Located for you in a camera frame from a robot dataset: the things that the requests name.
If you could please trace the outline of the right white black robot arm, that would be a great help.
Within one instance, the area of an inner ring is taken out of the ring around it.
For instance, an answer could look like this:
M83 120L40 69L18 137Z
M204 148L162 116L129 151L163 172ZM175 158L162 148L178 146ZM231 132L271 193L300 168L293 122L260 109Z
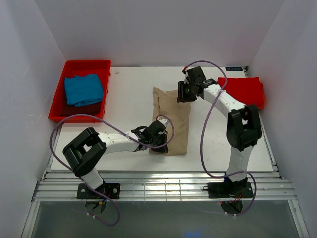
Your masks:
M199 66L185 67L182 72L185 79L178 83L177 102L193 102L200 97L211 103L212 109L217 108L227 118L226 138L231 146L229 166L222 176L223 182L207 185L209 197L252 197L247 167L251 152L262 136L257 107L239 102L217 81L206 79Z

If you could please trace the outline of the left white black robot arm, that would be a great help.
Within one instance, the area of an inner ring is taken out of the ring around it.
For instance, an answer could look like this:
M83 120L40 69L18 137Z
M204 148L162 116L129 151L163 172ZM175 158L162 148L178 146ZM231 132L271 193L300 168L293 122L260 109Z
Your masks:
M127 132L98 133L89 127L75 137L63 149L63 154L74 174L88 185L88 192L94 198L105 193L104 180L95 168L104 154L116 152L138 152L147 150L147 146L158 147L167 142L168 120L159 119L150 126L140 126Z

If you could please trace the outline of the beige t shirt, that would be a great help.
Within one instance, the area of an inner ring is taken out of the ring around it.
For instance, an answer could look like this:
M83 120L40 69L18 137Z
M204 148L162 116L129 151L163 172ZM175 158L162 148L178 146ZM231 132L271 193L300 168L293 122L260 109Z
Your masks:
M153 88L153 118L162 114L167 116L174 127L168 126L168 152L165 156L183 156L187 154L189 136L190 103L177 102L178 91L163 91Z

